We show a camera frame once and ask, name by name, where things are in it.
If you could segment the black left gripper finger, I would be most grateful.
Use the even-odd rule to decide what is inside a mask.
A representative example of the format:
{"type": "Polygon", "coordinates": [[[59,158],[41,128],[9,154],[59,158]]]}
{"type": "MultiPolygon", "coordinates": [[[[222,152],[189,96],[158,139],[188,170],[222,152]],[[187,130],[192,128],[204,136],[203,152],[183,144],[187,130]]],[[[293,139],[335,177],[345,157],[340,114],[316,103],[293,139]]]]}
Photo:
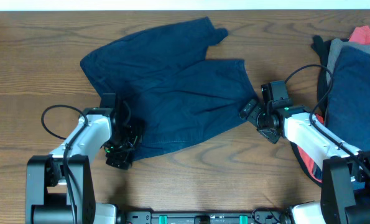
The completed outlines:
{"type": "Polygon", "coordinates": [[[122,170],[128,170],[132,166],[132,154],[130,152],[107,153],[106,164],[122,170]]]}
{"type": "Polygon", "coordinates": [[[138,146],[142,142],[142,137],[145,130],[145,122],[140,119],[134,119],[130,122],[131,144],[138,146]]]}

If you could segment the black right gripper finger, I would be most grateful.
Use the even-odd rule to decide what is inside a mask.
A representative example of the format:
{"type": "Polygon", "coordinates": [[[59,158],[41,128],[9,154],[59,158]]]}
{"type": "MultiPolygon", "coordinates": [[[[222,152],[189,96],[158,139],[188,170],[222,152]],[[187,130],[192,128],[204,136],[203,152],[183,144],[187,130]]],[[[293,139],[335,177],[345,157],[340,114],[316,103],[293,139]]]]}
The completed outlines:
{"type": "Polygon", "coordinates": [[[258,117],[258,101],[255,99],[251,99],[239,112],[239,117],[241,119],[255,121],[258,117]]]}
{"type": "Polygon", "coordinates": [[[264,129],[258,129],[257,131],[272,144],[276,144],[278,140],[280,139],[280,135],[274,129],[264,128],[264,129]]]}

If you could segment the navy blue shorts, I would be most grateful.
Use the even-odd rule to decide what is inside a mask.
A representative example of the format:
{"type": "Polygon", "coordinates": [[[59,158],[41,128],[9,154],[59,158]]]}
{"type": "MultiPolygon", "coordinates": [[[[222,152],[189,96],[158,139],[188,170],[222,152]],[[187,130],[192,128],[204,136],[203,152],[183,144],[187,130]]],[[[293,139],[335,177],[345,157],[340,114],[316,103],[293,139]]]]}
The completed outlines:
{"type": "Polygon", "coordinates": [[[194,146],[243,123],[256,97],[242,59],[207,59],[228,31],[207,17],[127,35],[85,56],[96,92],[115,93],[145,123],[134,160],[194,146]]]}

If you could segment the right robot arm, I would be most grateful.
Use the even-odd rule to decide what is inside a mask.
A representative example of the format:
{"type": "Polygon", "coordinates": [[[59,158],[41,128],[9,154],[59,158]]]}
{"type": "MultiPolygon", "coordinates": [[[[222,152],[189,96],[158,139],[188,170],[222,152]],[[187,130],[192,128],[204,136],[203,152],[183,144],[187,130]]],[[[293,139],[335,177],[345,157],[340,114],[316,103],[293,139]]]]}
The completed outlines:
{"type": "Polygon", "coordinates": [[[281,223],[370,223],[370,151],[340,139],[304,106],[272,104],[252,99],[239,116],[271,143],[284,138],[301,147],[322,171],[320,201],[290,207],[281,223]]]}

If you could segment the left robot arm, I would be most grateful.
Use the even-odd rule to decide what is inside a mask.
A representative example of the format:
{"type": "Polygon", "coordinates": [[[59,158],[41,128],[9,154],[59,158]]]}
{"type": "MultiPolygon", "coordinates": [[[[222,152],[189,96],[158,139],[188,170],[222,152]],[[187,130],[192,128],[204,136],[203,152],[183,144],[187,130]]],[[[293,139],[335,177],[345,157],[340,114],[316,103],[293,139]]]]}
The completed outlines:
{"type": "Polygon", "coordinates": [[[116,205],[96,202],[91,163],[104,150],[107,165],[128,170],[143,130],[144,123],[114,93],[103,95],[98,107],[81,111],[77,126],[59,147],[29,159],[25,222],[125,223],[116,205]]]}

